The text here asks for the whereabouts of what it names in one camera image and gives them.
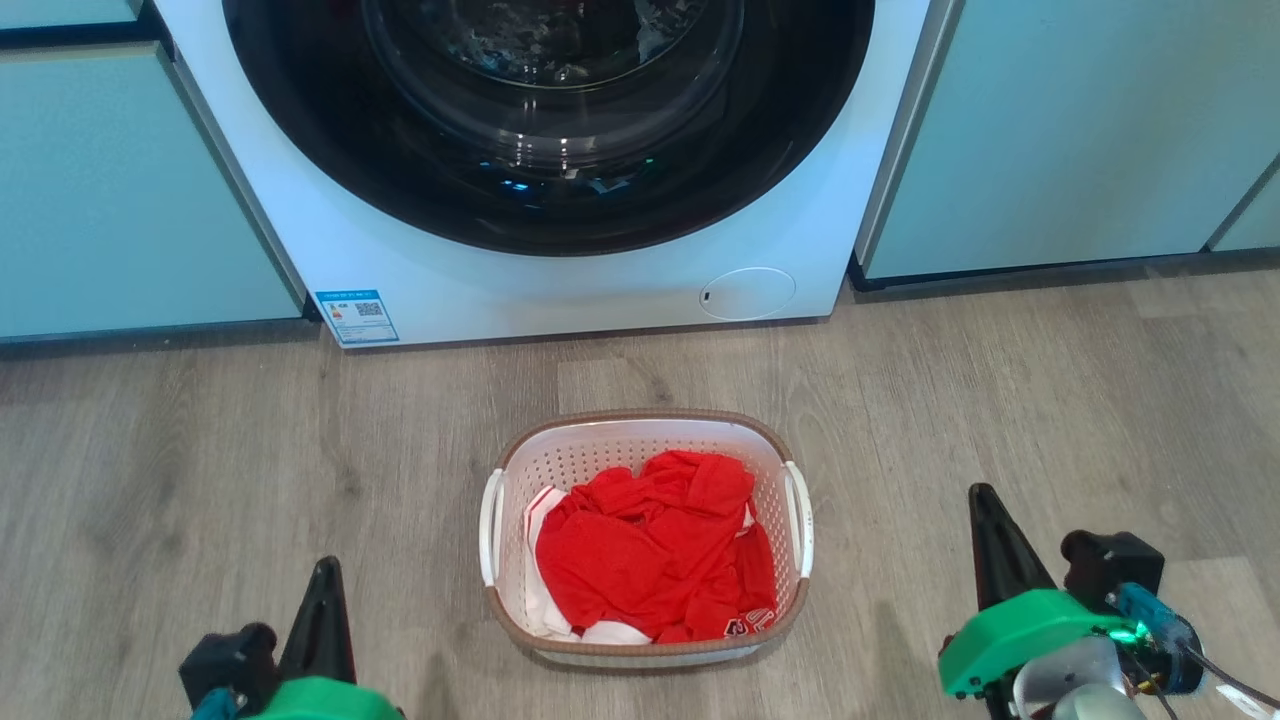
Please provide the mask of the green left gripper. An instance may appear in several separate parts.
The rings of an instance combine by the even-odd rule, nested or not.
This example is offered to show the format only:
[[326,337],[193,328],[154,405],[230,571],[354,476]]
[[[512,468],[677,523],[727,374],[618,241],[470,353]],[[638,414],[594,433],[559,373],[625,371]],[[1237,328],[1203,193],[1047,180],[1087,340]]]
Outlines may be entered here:
[[315,562],[279,657],[285,680],[247,720],[406,720],[384,694],[358,683],[338,557]]

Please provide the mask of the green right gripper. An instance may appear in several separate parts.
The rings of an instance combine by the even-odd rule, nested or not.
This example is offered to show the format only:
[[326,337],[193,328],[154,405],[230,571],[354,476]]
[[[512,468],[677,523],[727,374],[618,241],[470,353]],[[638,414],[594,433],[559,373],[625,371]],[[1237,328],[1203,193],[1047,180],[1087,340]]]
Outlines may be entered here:
[[968,489],[977,607],[937,659],[945,694],[973,696],[1087,637],[1134,639],[1138,623],[1097,614],[1064,591],[988,483]]

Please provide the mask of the white laundry basket brown rim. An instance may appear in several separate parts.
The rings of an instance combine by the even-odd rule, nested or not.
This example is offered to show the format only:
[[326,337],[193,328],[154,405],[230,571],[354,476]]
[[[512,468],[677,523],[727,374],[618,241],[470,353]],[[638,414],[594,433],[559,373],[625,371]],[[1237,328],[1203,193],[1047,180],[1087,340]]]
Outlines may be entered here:
[[[755,477],[759,523],[771,538],[780,606],[759,633],[676,646],[584,644],[532,634],[524,605],[529,574],[524,510],[535,493],[568,489],[607,468],[637,469],[667,450],[718,452]],[[728,664],[778,644],[806,601],[815,548],[805,477],[782,437],[740,413],[645,407],[559,416],[516,438],[486,479],[477,556],[484,594],[497,621],[524,652],[562,666],[602,673],[664,673]]]

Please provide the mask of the blue right gripper plug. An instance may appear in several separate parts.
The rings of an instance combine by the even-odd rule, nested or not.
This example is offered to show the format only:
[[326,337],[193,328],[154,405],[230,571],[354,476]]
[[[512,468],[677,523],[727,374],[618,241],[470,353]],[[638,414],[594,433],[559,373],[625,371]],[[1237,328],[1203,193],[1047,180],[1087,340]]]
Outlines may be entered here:
[[1210,675],[1204,666],[1204,647],[1193,625],[1165,603],[1153,591],[1125,582],[1110,591],[1103,601],[1116,615],[1134,626],[1135,661],[1157,678],[1155,694],[1184,696],[1201,689]]

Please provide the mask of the white garment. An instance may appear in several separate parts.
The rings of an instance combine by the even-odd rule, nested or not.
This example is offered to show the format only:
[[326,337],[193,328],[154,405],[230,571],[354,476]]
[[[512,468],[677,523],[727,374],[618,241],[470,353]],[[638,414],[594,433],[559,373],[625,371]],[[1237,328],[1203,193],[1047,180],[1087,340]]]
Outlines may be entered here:
[[566,492],[554,486],[541,487],[524,510],[524,610],[527,632],[538,638],[589,644],[650,644],[652,639],[625,623],[600,620],[586,629],[575,629],[552,598],[536,561],[536,543],[547,514]]

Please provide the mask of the blue energy label sticker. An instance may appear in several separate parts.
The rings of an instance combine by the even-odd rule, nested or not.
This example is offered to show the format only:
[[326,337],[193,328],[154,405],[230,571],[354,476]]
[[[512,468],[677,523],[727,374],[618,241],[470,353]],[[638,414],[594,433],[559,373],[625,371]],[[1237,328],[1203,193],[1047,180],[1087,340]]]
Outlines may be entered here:
[[340,347],[399,343],[399,334],[376,290],[317,291],[312,296]]

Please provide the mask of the red mesh garment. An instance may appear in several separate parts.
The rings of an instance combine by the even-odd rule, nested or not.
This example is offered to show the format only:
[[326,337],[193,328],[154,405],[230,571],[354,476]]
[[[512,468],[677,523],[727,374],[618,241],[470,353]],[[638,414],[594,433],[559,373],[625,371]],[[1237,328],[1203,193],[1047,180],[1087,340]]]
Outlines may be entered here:
[[759,633],[778,612],[755,477],[723,454],[671,450],[564,491],[536,561],[575,629],[618,621],[650,644]]

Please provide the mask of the round white filter cover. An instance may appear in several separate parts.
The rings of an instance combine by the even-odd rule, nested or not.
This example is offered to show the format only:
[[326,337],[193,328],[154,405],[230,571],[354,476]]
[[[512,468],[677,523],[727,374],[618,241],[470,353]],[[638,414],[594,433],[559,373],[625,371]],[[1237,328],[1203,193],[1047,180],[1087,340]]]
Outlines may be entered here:
[[796,281],[771,266],[750,266],[724,273],[704,286],[699,302],[722,322],[755,322],[783,310],[796,293]]

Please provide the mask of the white front-load washing machine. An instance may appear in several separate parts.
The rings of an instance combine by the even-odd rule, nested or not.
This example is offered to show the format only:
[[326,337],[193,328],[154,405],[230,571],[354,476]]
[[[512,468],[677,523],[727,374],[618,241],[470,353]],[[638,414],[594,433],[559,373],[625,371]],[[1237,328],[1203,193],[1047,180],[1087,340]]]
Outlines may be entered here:
[[294,146],[260,101],[223,0],[154,4],[312,302],[317,291],[376,290],[399,334],[389,346],[403,346],[732,323],[705,314],[700,293],[714,278],[750,266],[781,269],[797,286],[783,310],[762,320],[831,314],[932,1],[876,0],[865,63],[842,110],[810,154],[758,200],[666,243],[572,258],[458,243],[352,195]]

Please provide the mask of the narrow pale teal cabinet panel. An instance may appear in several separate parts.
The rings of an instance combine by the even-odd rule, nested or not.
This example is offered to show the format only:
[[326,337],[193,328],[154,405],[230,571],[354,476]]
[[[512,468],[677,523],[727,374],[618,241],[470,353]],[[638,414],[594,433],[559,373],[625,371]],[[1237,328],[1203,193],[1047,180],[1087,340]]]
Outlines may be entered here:
[[1280,152],[1260,173],[1204,246],[1206,252],[1280,249]]

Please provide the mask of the wide pale teal cabinet panel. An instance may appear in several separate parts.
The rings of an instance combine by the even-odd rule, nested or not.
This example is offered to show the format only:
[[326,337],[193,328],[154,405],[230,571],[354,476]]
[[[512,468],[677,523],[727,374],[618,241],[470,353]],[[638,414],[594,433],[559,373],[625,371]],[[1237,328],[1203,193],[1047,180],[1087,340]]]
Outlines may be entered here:
[[1280,0],[948,0],[870,282],[1201,251],[1280,155]]

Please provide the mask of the large pale teal cabinet door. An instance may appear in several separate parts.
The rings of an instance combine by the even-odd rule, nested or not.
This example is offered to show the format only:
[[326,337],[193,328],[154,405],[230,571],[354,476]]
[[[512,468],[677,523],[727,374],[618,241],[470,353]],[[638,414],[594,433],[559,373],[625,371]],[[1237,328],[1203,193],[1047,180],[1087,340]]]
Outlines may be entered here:
[[160,44],[0,51],[0,341],[301,310]]

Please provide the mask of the black round washer door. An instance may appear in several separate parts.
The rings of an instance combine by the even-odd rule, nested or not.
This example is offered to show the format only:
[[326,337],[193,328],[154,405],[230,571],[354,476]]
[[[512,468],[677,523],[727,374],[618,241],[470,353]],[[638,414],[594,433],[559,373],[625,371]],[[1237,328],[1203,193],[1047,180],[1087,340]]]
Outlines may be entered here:
[[865,63],[876,0],[223,0],[320,170],[428,233],[626,252],[777,186]]

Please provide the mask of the small pale teal cabinet drawer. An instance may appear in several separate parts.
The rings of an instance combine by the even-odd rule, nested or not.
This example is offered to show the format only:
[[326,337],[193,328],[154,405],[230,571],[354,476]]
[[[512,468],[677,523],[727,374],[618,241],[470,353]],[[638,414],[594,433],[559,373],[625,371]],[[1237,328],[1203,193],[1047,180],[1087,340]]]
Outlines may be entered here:
[[0,0],[0,31],[137,20],[145,0]]

